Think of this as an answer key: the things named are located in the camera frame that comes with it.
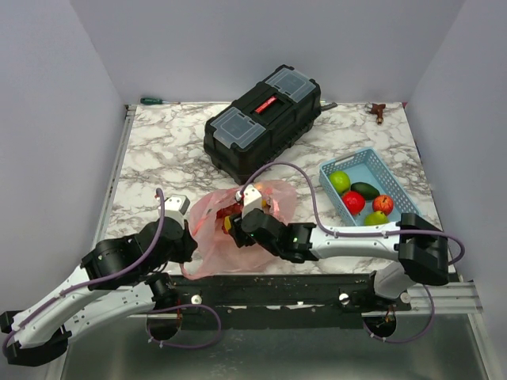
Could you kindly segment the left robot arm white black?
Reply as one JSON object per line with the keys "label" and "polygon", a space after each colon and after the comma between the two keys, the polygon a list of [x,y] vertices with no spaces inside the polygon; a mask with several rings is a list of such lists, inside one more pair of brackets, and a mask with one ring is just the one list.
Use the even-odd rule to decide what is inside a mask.
{"label": "left robot arm white black", "polygon": [[170,217],[148,223],[137,234],[99,241],[36,305],[2,313],[2,354],[11,365],[38,367],[100,325],[136,313],[170,311],[178,295],[159,268],[189,262],[196,248],[189,224]]}

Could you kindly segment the red fake grapes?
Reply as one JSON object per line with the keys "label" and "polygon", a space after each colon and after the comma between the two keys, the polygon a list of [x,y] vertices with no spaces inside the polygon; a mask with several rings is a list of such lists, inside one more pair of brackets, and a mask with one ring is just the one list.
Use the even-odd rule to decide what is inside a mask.
{"label": "red fake grapes", "polygon": [[225,219],[231,215],[238,215],[242,213],[242,205],[240,203],[234,203],[230,206],[223,207],[216,212],[216,219]]}

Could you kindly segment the yellow fake lemon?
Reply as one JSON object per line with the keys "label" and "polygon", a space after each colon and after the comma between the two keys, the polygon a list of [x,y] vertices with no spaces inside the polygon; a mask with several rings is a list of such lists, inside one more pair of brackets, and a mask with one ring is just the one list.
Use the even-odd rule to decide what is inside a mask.
{"label": "yellow fake lemon", "polygon": [[232,222],[229,216],[226,216],[223,220],[223,232],[229,234],[232,231]]}

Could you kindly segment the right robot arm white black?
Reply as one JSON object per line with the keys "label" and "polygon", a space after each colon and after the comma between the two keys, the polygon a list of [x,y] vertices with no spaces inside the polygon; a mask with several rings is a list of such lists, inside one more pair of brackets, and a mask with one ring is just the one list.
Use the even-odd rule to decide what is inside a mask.
{"label": "right robot arm white black", "polygon": [[376,226],[330,227],[311,222],[284,224],[254,209],[236,214],[224,229],[239,247],[259,245],[295,264],[335,257],[389,260],[374,271],[364,291],[366,304],[382,310],[415,284],[443,286],[449,282],[448,239],[422,217],[404,213],[397,222]]}

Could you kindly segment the pink plastic bag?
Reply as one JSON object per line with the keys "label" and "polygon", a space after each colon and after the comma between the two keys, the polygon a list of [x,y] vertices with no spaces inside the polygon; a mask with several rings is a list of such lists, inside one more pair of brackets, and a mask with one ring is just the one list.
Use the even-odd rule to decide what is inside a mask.
{"label": "pink plastic bag", "polygon": [[[261,210],[281,222],[289,223],[295,213],[296,190],[284,180],[267,180],[253,185],[261,194]],[[190,209],[189,231],[197,243],[200,264],[188,271],[186,279],[197,280],[224,273],[262,272],[275,259],[241,230],[243,204],[238,188],[208,193]]]}

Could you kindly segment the green fake apple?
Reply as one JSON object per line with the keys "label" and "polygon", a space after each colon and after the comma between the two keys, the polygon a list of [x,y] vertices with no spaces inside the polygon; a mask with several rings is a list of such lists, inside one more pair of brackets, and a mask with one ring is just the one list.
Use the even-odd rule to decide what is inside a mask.
{"label": "green fake apple", "polygon": [[329,175],[329,180],[339,195],[346,193],[350,189],[351,181],[348,174],[344,171],[335,171],[331,173]]}

